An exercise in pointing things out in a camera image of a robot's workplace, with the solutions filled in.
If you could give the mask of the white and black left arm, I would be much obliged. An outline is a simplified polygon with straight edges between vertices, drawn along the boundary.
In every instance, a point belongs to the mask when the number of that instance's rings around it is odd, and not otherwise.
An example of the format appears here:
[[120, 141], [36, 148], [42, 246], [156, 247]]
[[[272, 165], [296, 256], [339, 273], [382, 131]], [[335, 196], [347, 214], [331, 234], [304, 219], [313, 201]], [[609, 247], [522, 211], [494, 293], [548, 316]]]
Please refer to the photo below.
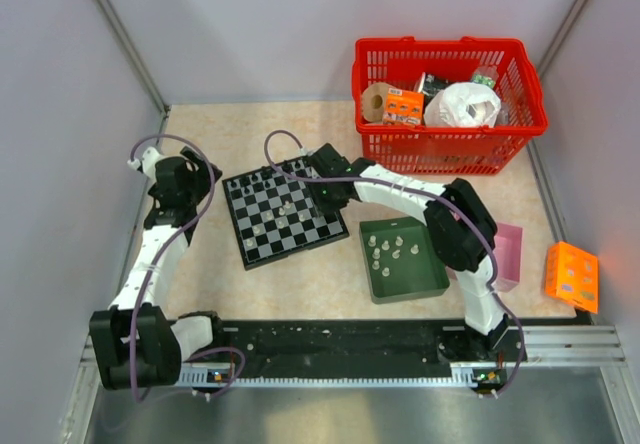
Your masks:
[[109, 390], [174, 385], [194, 354], [212, 361], [227, 346], [225, 334], [216, 330], [215, 312], [193, 311], [170, 320], [163, 310], [221, 170], [190, 146], [176, 156], [149, 147], [129, 164], [150, 179], [152, 207], [122, 289], [89, 321], [101, 382]]

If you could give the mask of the black and grey chessboard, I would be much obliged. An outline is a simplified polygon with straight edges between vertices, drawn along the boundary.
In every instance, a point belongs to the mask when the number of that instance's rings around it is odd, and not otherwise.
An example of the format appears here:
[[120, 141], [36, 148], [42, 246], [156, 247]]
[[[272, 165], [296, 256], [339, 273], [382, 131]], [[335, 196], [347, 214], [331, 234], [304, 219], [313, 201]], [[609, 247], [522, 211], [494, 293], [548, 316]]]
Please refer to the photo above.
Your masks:
[[246, 270], [349, 236], [339, 212], [320, 215], [305, 183], [269, 166], [222, 184]]

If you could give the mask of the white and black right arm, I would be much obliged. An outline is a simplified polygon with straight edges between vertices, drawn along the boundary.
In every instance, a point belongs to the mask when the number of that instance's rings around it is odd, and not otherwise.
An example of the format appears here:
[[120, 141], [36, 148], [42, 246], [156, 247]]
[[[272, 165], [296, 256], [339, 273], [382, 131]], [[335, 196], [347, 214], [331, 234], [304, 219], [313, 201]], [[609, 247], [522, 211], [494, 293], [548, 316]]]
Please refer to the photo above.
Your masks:
[[497, 224], [468, 181], [429, 183], [364, 157], [350, 162], [330, 144], [312, 152], [308, 162], [313, 169], [308, 188], [320, 212], [358, 201], [399, 211], [426, 227], [436, 257], [454, 271], [461, 288], [466, 344], [474, 357], [487, 360], [498, 353], [510, 324], [516, 326], [519, 355], [524, 355], [522, 323], [494, 287]]

